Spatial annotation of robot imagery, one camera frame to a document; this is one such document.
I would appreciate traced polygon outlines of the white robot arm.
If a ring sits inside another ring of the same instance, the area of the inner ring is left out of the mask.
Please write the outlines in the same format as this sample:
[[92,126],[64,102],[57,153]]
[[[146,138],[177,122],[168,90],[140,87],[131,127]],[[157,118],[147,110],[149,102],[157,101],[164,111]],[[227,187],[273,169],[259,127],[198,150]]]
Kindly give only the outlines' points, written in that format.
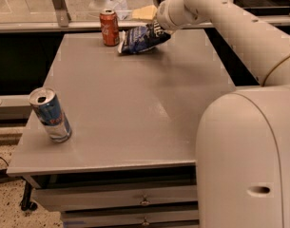
[[259,83],[200,120],[200,227],[290,228],[290,35],[232,0],[165,0],[157,19],[171,30],[210,21]]

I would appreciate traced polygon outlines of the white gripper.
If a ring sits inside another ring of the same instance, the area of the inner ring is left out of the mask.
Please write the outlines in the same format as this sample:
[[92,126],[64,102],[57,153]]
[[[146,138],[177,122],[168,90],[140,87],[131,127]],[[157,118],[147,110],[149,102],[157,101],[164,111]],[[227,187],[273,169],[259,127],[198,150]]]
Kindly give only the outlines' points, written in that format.
[[154,19],[155,14],[164,30],[193,27],[208,20],[200,13],[196,0],[164,0],[158,9],[154,5],[135,9],[132,18],[149,21]]

